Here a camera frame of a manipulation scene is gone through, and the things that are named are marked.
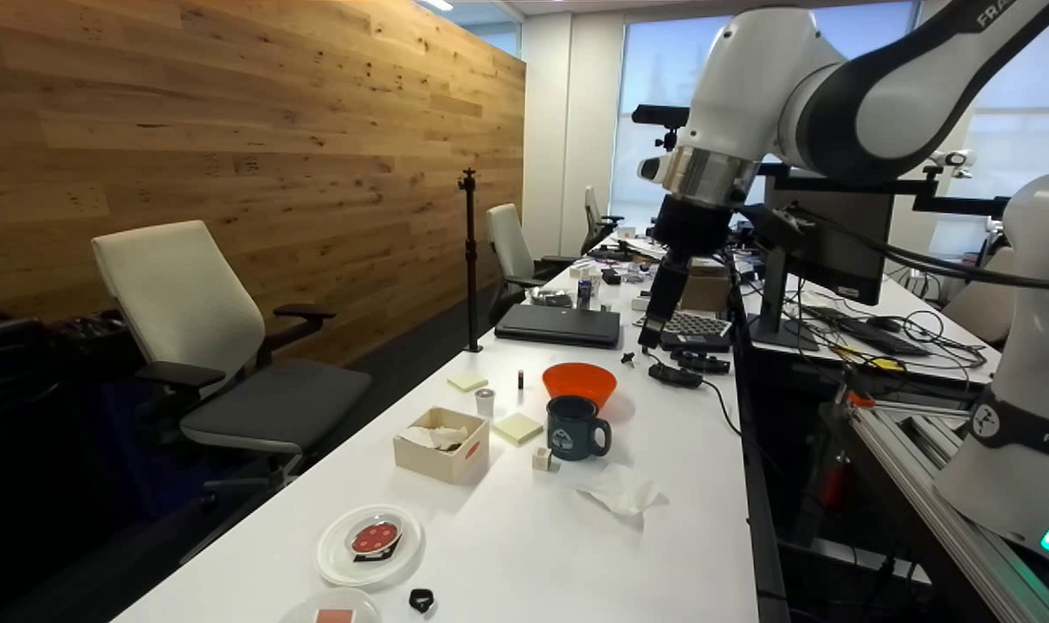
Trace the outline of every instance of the wood panel wall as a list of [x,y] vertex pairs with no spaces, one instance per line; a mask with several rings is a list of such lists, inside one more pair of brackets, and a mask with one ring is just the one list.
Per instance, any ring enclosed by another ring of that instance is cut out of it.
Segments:
[[352,361],[464,297],[464,169],[519,199],[524,62],[412,0],[0,0],[3,312],[99,312],[91,234],[204,219]]

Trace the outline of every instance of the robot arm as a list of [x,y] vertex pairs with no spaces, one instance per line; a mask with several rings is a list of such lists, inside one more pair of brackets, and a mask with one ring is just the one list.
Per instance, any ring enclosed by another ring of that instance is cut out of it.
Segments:
[[1049,0],[954,0],[907,39],[842,57],[808,11],[737,14],[711,48],[675,148],[642,164],[669,191],[659,228],[675,233],[661,239],[642,341],[659,344],[689,254],[722,239],[727,219],[697,211],[742,203],[768,153],[852,188],[895,179],[1047,25]]
[[[1049,0],[951,0],[907,39],[846,62],[803,11],[734,17],[712,41],[675,148],[644,163],[644,176],[669,191],[659,228],[727,214],[764,153],[848,188],[895,179],[1047,25]],[[1049,276],[1049,176],[1017,191],[1005,222],[1015,272]],[[675,233],[644,344],[673,318],[689,254],[707,252],[689,223]],[[1017,290],[1005,363],[933,490],[975,524],[1049,558],[1049,290]]]

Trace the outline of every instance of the office chair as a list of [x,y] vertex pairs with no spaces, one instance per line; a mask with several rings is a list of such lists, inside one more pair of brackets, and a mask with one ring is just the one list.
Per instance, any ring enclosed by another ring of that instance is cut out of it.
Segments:
[[592,245],[600,245],[609,233],[618,228],[618,214],[601,214],[600,207],[592,207],[592,198],[585,199],[585,242],[580,242],[580,252],[588,252]]
[[323,444],[352,418],[370,386],[367,373],[273,361],[273,349],[318,331],[332,314],[287,303],[273,314],[296,325],[265,336],[256,301],[204,222],[111,233],[91,245],[144,356],[138,377],[179,415],[179,437],[273,464],[265,476],[211,479],[211,490],[287,483],[307,454],[325,448]]
[[495,203],[488,207],[488,234],[493,248],[497,254],[507,284],[497,287],[493,301],[493,325],[525,297],[525,287],[541,287],[561,268],[576,264],[576,254],[543,254],[534,258],[524,239],[519,207],[516,203]]

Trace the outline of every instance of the blue mug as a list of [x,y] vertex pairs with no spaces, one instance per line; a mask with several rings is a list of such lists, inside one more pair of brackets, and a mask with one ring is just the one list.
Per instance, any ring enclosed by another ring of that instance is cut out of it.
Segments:
[[580,395],[556,395],[547,400],[547,445],[561,459],[601,456],[613,448],[613,424],[595,415]]

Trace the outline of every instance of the orange bowl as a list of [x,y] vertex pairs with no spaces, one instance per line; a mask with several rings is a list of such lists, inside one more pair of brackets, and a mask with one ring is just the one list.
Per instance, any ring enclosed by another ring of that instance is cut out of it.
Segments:
[[609,373],[606,367],[570,361],[570,363],[547,367],[543,384],[547,384],[550,396],[580,395],[600,412],[606,403],[606,396],[613,396],[613,389],[616,389],[616,373]]

